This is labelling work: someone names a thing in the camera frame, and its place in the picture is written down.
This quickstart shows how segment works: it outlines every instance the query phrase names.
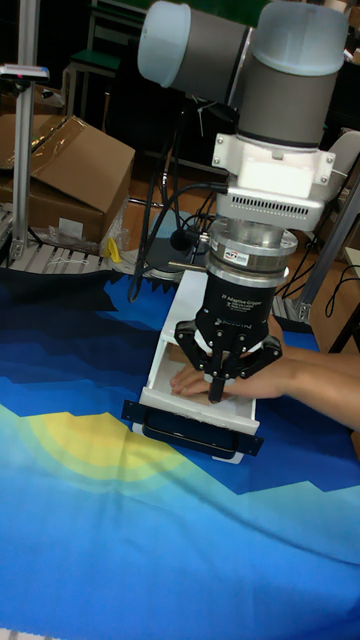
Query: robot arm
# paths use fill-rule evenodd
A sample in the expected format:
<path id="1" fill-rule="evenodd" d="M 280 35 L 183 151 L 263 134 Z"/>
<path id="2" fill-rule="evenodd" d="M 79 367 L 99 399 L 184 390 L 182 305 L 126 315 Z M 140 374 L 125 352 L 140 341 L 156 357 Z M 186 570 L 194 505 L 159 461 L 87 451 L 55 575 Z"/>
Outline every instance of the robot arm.
<path id="1" fill-rule="evenodd" d="M 286 229 L 314 229 L 324 207 L 335 155 L 318 145 L 346 35 L 341 13 L 292 2 L 267 5 L 256 31 L 162 1 L 145 20 L 142 75 L 239 111 L 237 134 L 220 133 L 215 144 L 213 165 L 229 180 L 217 196 L 203 304 L 175 332 L 194 367 L 210 376 L 213 402 L 224 384 L 281 356 L 267 318 L 297 245 Z"/>

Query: blue fabric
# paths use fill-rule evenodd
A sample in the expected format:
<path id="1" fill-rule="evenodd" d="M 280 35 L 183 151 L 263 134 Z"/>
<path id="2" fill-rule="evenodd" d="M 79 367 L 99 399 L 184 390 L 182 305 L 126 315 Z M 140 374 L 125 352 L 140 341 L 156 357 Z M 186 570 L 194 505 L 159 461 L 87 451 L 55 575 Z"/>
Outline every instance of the blue fabric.
<path id="1" fill-rule="evenodd" d="M 239 466 L 168 448 L 107 475 L 96 451 L 79 462 L 66 450 L 61 416 L 76 443 L 95 420 L 101 448 L 146 383 L 173 293 L 144 283 L 130 306 L 127 286 L 109 281 L 109 310 L 93 311 L 14 303 L 0 286 L 0 627 L 67 640 L 358 640 L 360 466 L 341 425 L 282 398 L 258 403 L 265 442 Z"/>

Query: fingers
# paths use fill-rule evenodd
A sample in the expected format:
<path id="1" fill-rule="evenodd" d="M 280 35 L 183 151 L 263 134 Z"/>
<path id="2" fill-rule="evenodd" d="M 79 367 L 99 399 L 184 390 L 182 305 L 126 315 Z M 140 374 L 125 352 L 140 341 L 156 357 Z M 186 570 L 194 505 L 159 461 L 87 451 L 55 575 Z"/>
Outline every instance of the fingers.
<path id="1" fill-rule="evenodd" d="M 181 384 L 183 380 L 186 380 L 186 378 L 188 378 L 189 375 L 191 375 L 192 373 L 199 373 L 199 372 L 196 371 L 194 367 L 191 366 L 191 364 L 186 365 L 186 367 L 181 369 L 181 371 L 178 371 L 176 376 L 174 376 L 170 380 L 171 386 L 176 387 L 178 384 Z"/>
<path id="2" fill-rule="evenodd" d="M 174 389 L 176 394 L 180 394 L 184 397 L 192 396 L 195 393 L 204 393 L 205 391 L 209 391 L 209 383 L 204 380 L 203 375 L 201 374 L 201 378 L 197 378 L 197 380 L 192 380 L 191 382 L 186 382 L 186 386 L 183 386 L 180 391 L 176 391 L 176 387 Z"/>
<path id="3" fill-rule="evenodd" d="M 209 388 L 204 380 L 204 374 L 196 371 L 191 365 L 184 367 L 179 373 L 170 380 L 174 393 L 181 395 L 192 395 L 201 393 Z"/>

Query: cardboard box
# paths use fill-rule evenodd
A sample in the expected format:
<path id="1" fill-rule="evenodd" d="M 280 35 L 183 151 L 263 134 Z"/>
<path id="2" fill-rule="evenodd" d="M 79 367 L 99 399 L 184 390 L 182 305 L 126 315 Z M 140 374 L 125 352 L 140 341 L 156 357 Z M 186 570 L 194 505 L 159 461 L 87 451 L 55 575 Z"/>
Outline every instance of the cardboard box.
<path id="1" fill-rule="evenodd" d="M 15 117 L 0 118 L 0 202 L 12 202 Z M 29 224 L 100 243 L 128 195 L 134 150 L 72 117 L 35 116 Z"/>
<path id="2" fill-rule="evenodd" d="M 16 98 L 9 93 L 1 94 L 0 112 L 15 113 Z M 65 115 L 65 104 L 61 91 L 45 85 L 35 85 L 34 115 Z"/>

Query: black cable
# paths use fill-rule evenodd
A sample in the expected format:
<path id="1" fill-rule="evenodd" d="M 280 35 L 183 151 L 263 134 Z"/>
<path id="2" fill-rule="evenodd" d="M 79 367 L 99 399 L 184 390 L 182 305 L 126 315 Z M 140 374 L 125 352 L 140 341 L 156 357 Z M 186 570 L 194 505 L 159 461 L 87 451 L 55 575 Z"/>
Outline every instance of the black cable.
<path id="1" fill-rule="evenodd" d="M 164 157 L 165 157 L 165 155 L 167 153 L 168 146 L 169 146 L 169 142 L 168 142 L 168 140 L 166 140 L 164 142 L 164 145 L 163 145 L 162 149 L 161 149 L 160 155 L 156 160 L 156 163 L 155 163 L 155 166 L 153 168 L 153 172 L 152 172 L 152 175 L 151 175 L 151 178 L 150 178 L 149 188 L 148 188 L 148 193 L 147 193 L 147 198 L 146 198 L 146 203 L 145 203 L 145 208 L 144 208 L 144 217 L 143 217 L 141 236 L 140 236 L 140 241 L 139 241 L 139 250 L 138 250 L 138 255 L 137 255 L 137 260 L 136 260 L 136 264 L 135 264 L 134 273 L 140 272 L 144 268 L 145 245 L 146 245 L 146 241 L 147 241 L 147 237 L 148 237 L 148 233 L 149 233 L 151 203 L 152 203 L 152 199 L 153 199 L 155 184 L 156 184 L 156 181 L 157 181 L 157 177 L 158 177 L 158 173 L 159 173 L 159 170 L 160 170 L 160 166 L 161 166 L 161 164 L 163 162 L 163 159 L 164 159 Z"/>
<path id="2" fill-rule="evenodd" d="M 40 245 L 40 247 L 43 246 L 43 241 L 40 240 L 39 236 L 37 235 L 37 233 L 35 233 L 35 231 L 33 231 L 33 229 L 31 227 L 28 227 L 28 233 L 30 233 L 31 237 L 34 238 L 34 240 L 38 243 L 38 245 Z"/>
<path id="3" fill-rule="evenodd" d="M 140 287 L 141 287 L 141 282 L 142 282 L 142 278 L 143 275 L 146 271 L 149 270 L 149 267 L 145 267 L 145 261 L 146 261 L 146 257 L 149 254 L 149 251 L 152 247 L 152 244 L 155 240 L 156 234 L 159 231 L 159 228 L 168 212 L 168 210 L 171 208 L 171 206 L 174 203 L 174 200 L 176 198 L 179 198 L 179 196 L 181 196 L 183 193 L 185 193 L 186 191 L 190 191 L 192 189 L 209 189 L 212 191 L 216 191 L 217 193 L 223 193 L 226 194 L 228 187 L 226 184 L 223 183 L 217 183 L 217 182 L 197 182 L 194 184 L 187 184 L 183 187 L 181 187 L 181 189 L 178 190 L 177 193 L 173 193 L 173 195 L 169 198 L 169 200 L 167 201 L 167 204 L 163 207 L 161 213 L 159 214 L 155 225 L 153 227 L 152 232 L 150 233 L 147 242 L 145 244 L 145 247 L 142 251 L 141 256 L 138 256 L 138 260 L 136 261 L 136 266 L 135 266 L 135 270 L 134 270 L 134 274 L 132 276 L 131 282 L 130 282 L 130 286 L 129 286 L 129 290 L 128 290 L 128 301 L 129 302 L 134 302 L 137 298 L 137 296 L 139 295 L 140 292 Z"/>
<path id="4" fill-rule="evenodd" d="M 296 282 L 296 280 L 298 280 L 299 278 L 302 278 L 303 276 L 305 276 L 307 273 L 309 273 L 309 271 L 311 271 L 311 269 L 314 267 L 314 265 L 311 265 L 306 271 L 304 271 L 304 273 L 302 273 L 300 276 L 298 276 L 298 273 L 301 269 L 301 267 L 303 266 L 306 258 L 308 257 L 311 249 L 313 248 L 314 244 L 317 242 L 318 237 L 319 237 L 319 233 L 321 231 L 321 229 L 323 228 L 325 222 L 327 221 L 330 211 L 332 210 L 332 205 L 333 205 L 333 200 L 331 200 L 331 203 L 329 202 L 328 205 L 325 207 L 325 212 L 324 212 L 324 217 L 322 219 L 322 221 L 320 222 L 319 228 L 317 229 L 316 233 L 314 234 L 313 239 L 310 241 L 309 246 L 307 247 L 303 257 L 301 258 L 292 278 L 290 279 L 290 281 L 284 285 L 285 291 L 282 294 L 282 299 L 285 300 L 285 298 L 288 298 L 289 296 L 291 296 L 293 293 L 295 293 L 295 291 L 289 291 L 290 287 L 294 284 L 294 282 Z"/>
<path id="5" fill-rule="evenodd" d="M 174 185 L 173 191 L 175 194 L 178 193 L 178 187 L 179 187 L 178 177 L 179 177 L 179 153 L 180 153 L 181 139 L 188 123 L 190 122 L 193 114 L 197 110 L 198 110 L 198 106 L 195 102 L 191 103 L 190 105 L 185 105 L 180 116 L 179 125 L 177 127 L 175 143 L 174 143 L 174 168 L 173 168 L 173 185 Z M 181 229 L 178 196 L 176 196 L 174 199 L 174 211 L 175 211 L 176 228 Z"/>
<path id="6" fill-rule="evenodd" d="M 210 209 L 213 206 L 215 200 L 216 200 L 216 193 L 213 193 L 212 196 L 211 196 L 208 208 L 206 210 L 205 216 L 204 216 L 203 229 L 204 229 L 205 232 L 207 232 L 210 229 L 210 226 L 213 223 L 213 220 L 211 220 L 210 224 L 208 224 L 209 218 L 210 218 Z"/>
<path id="7" fill-rule="evenodd" d="M 314 264 L 310 265 L 310 267 L 308 267 L 303 273 L 300 273 L 300 275 L 295 277 L 295 274 L 293 275 L 293 277 L 291 278 L 291 284 L 294 284 L 294 282 L 297 282 L 298 280 L 300 280 L 301 278 L 303 278 L 304 276 L 306 276 L 307 273 L 309 273 L 315 266 L 315 262 Z M 280 287 L 280 289 L 278 289 L 278 291 L 276 292 L 276 295 L 279 295 L 279 293 L 281 293 L 284 289 L 288 288 L 288 283 L 286 282 L 285 284 L 283 284 L 282 287 Z M 284 298 L 287 298 L 288 296 L 291 296 L 294 292 L 290 291 L 289 293 L 287 293 Z"/>
<path id="8" fill-rule="evenodd" d="M 336 300 L 336 295 L 341 287 L 342 284 L 344 284 L 344 282 L 351 282 L 352 280 L 357 280 L 359 281 L 359 278 L 345 278 L 344 280 L 344 274 L 349 270 L 349 269 L 355 269 L 355 268 L 359 268 L 360 269 L 360 265 L 358 264 L 350 264 L 348 267 L 346 267 L 344 269 L 344 271 L 342 272 L 341 276 L 340 276 L 340 280 L 337 283 L 333 294 L 331 296 L 331 298 L 329 299 L 326 307 L 325 307 L 325 315 L 327 318 L 331 318 L 333 312 L 334 312 L 334 307 L 335 307 L 335 300 Z"/>
<path id="9" fill-rule="evenodd" d="M 156 220 L 156 223 L 153 227 L 153 230 L 148 238 L 148 242 L 146 243 L 146 249 L 145 249 L 146 255 L 149 253 L 152 243 L 154 242 L 155 236 L 160 228 L 160 225 L 162 224 L 168 210 L 170 209 L 175 199 L 181 196 L 186 191 L 190 191 L 192 189 L 206 189 L 206 190 L 209 189 L 211 191 L 216 191 L 217 193 L 223 193 L 223 194 L 227 194 L 228 192 L 228 186 L 222 182 L 196 182 L 194 184 L 187 184 L 184 187 L 181 187 L 181 189 L 179 189 L 176 194 L 173 193 L 173 195 L 169 198 L 167 204 L 163 207 L 161 213 L 159 214 L 158 219 Z"/>
<path id="10" fill-rule="evenodd" d="M 182 229 L 184 229 L 185 225 L 187 227 L 191 227 L 192 225 L 189 224 L 189 220 L 192 220 L 193 222 L 201 222 L 201 220 L 203 219 L 203 215 L 202 212 L 204 210 L 204 208 L 206 207 L 206 205 L 208 204 L 210 198 L 212 198 L 213 196 L 213 192 L 211 191 L 208 196 L 205 198 L 204 202 L 202 203 L 201 207 L 199 207 L 199 209 L 197 209 L 195 214 L 190 214 L 187 218 L 185 218 L 185 220 L 182 223 Z"/>

